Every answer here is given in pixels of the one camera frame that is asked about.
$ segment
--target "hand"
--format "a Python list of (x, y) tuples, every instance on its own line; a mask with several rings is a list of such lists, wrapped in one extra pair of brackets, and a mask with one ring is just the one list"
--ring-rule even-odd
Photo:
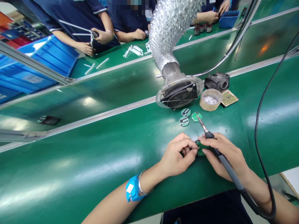
[[(225, 155), (225, 157), (233, 167), (236, 175), (240, 179), (241, 183), (243, 185), (246, 184), (248, 181), (250, 181), (251, 170), (245, 162), (242, 151), (233, 143), (231, 143), (230, 140), (228, 140), (224, 135), (219, 133), (213, 134), (215, 136), (215, 139), (206, 139), (203, 135), (203, 137), (198, 137), (198, 140), (200, 140), (201, 144), (205, 146), (217, 148), (219, 152)], [(209, 149), (203, 149), (202, 151), (206, 155), (216, 173), (224, 179), (232, 181), (226, 169), (224, 168), (222, 163), (219, 162), (214, 153)]]
[(146, 38), (146, 34), (141, 29), (137, 29), (133, 32), (133, 37), (137, 40), (144, 40)]
[(218, 20), (218, 13), (214, 11), (204, 12), (206, 14), (206, 20), (208, 24), (212, 24)]
[(163, 179), (183, 173), (193, 163), (197, 155), (198, 146), (185, 133), (180, 133), (169, 144), (157, 164), (157, 169), (163, 175)]
[(114, 39), (113, 34), (111, 34), (109, 31), (102, 31), (96, 28), (92, 28), (91, 30), (99, 34), (99, 37), (95, 38), (95, 40), (100, 44), (107, 44)]
[(90, 46), (90, 43), (76, 42), (74, 48), (82, 51), (84, 54), (93, 56), (93, 48)]
[(225, 0), (225, 1), (221, 4), (218, 13), (220, 14), (220, 16), (222, 16), (222, 14), (223, 14), (224, 12), (227, 12), (229, 9), (230, 9), (230, 0)]

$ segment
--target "fan grille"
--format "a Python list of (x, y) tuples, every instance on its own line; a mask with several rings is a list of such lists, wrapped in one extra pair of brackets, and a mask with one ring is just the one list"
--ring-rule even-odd
[(197, 99), (196, 85), (191, 85), (190, 87), (179, 90), (178, 92), (166, 98), (161, 99), (161, 102), (169, 108), (177, 109), (183, 107)]

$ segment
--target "blue uniform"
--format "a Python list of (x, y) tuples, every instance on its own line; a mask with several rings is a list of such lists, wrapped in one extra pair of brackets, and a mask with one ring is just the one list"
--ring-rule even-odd
[[(99, 0), (23, 0), (25, 4), (36, 14), (39, 20), (53, 32), (65, 30), (74, 40), (78, 42), (90, 42), (90, 36), (76, 36), (73, 33), (88, 33), (79, 28), (60, 23), (59, 20), (80, 26), (90, 30), (97, 28), (105, 31), (105, 27), (98, 17), (99, 12), (107, 9)], [(93, 41), (96, 53), (108, 50), (120, 43), (113, 39), (108, 44), (100, 44)]]
[(137, 29), (148, 30), (148, 24), (155, 10), (155, 0), (146, 0), (145, 4), (138, 5), (138, 10), (132, 10), (133, 5), (126, 5), (127, 1), (107, 0), (108, 11), (115, 31), (125, 33)]

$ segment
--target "silver bracelet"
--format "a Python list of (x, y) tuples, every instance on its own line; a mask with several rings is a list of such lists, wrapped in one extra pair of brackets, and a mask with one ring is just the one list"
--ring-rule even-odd
[(143, 174), (144, 171), (146, 171), (146, 169), (143, 170), (143, 171), (141, 172), (141, 174), (139, 174), (139, 176), (138, 176), (138, 189), (139, 189), (139, 191), (140, 191), (140, 193), (141, 193), (142, 195), (148, 195), (148, 194), (150, 194), (150, 193), (153, 191), (153, 189), (152, 189), (149, 193), (146, 194), (146, 193), (143, 192), (143, 190), (142, 190), (141, 187), (140, 187), (140, 178), (141, 178), (141, 175)]
[(114, 36), (113, 32), (111, 32), (110, 30), (106, 30), (106, 31), (108, 31), (109, 33), (111, 33), (111, 34), (112, 34), (112, 36)]

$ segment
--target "black cable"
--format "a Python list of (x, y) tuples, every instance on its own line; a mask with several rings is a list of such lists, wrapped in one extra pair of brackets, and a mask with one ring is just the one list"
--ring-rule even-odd
[(286, 58), (288, 52), (290, 51), (290, 49), (291, 49), (291, 47), (292, 47), (293, 43), (295, 42), (295, 39), (297, 38), (298, 35), (299, 35), (299, 32), (296, 34), (296, 36), (295, 36), (294, 39), (292, 40), (291, 44), (289, 45), (289, 47), (288, 47), (288, 49), (287, 49), (287, 52), (286, 52), (286, 53), (284, 54), (284, 56), (282, 57), (282, 59), (281, 59), (279, 65), (277, 66), (277, 68), (276, 68), (274, 74), (272, 75), (272, 78), (270, 79), (270, 81), (269, 81), (267, 87), (265, 88), (264, 93), (263, 93), (263, 95), (262, 95), (262, 97), (261, 97), (261, 100), (260, 100), (260, 102), (259, 102), (259, 107), (258, 107), (258, 111), (257, 111), (257, 114), (256, 114), (256, 122), (255, 122), (255, 129), (254, 129), (254, 141), (255, 141), (256, 152), (257, 152), (257, 154), (258, 154), (259, 161), (260, 161), (260, 163), (261, 163), (262, 169), (263, 169), (264, 174), (265, 174), (265, 178), (266, 178), (266, 180), (267, 180), (267, 184), (268, 184), (268, 188), (269, 188), (269, 192), (270, 192), (270, 198), (271, 198), (271, 202), (272, 202), (272, 210), (271, 210), (270, 214), (266, 214), (266, 213), (263, 212), (257, 205), (254, 204), (255, 207), (257, 207), (258, 210), (259, 210), (258, 213), (257, 213), (257, 211), (255, 211), (255, 210), (254, 210), (254, 211), (255, 211), (256, 214), (260, 215), (261, 217), (263, 217), (263, 218), (265, 218), (265, 219), (269, 219), (269, 220), (274, 219), (275, 216), (276, 216), (276, 204), (275, 204), (275, 198), (274, 198), (274, 194), (273, 194), (273, 189), (272, 189), (272, 186), (271, 186), (269, 177), (268, 177), (268, 175), (267, 175), (266, 169), (265, 169), (265, 167), (264, 167), (264, 164), (263, 164), (263, 162), (262, 162), (262, 158), (261, 158), (260, 151), (259, 151), (259, 147), (258, 147), (258, 138), (257, 138), (257, 135), (258, 135), (259, 113), (260, 113), (261, 106), (262, 106), (264, 97), (265, 97), (265, 95), (266, 95), (266, 92), (267, 92), (267, 90), (268, 90), (268, 88), (269, 88), (269, 86), (270, 86), (270, 84), (271, 84), (273, 78), (275, 77), (277, 71), (279, 70), (281, 64), (283, 63), (284, 59)]

